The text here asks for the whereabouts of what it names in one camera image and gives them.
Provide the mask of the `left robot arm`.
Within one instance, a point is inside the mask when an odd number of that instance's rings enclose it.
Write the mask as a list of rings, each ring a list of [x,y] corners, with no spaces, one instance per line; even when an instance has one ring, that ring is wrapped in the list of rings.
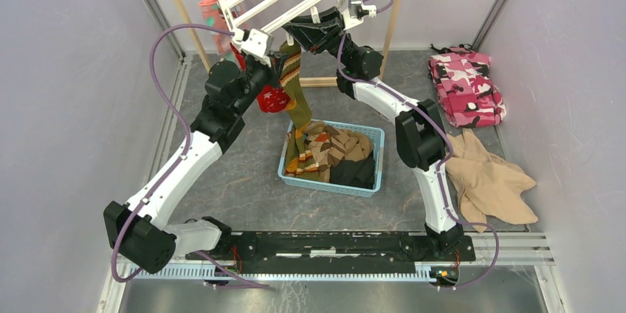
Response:
[[[160,86],[154,58],[170,33],[205,28],[232,37],[244,55],[239,69],[230,61],[218,62],[209,71],[208,104],[188,123]],[[125,283],[141,272],[154,274],[169,261],[192,252],[226,258],[232,240],[217,224],[199,220],[171,225],[169,219],[191,186],[234,143],[244,127],[243,113],[262,89],[278,83],[287,56],[271,52],[273,37],[263,30],[223,30],[201,24],[180,24],[164,31],[154,42],[149,67],[154,85],[167,107],[180,121],[185,138],[156,175],[126,202],[111,202],[103,212],[106,233],[113,250],[111,273]]]

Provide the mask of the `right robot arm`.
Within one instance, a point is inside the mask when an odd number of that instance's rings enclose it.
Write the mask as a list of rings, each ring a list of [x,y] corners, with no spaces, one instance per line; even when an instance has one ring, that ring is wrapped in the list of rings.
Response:
[[[355,44],[348,34],[348,29],[364,18],[374,17],[393,5],[393,0],[387,0],[385,6],[377,7],[373,1],[347,0],[342,9],[333,7],[295,17],[283,29],[306,51],[333,55],[338,62],[338,89],[394,125],[397,153],[413,170],[422,193],[427,252],[436,260],[444,260],[464,237],[444,179],[450,141],[436,104],[432,100],[411,99],[383,83],[379,78],[383,55],[371,47]]]

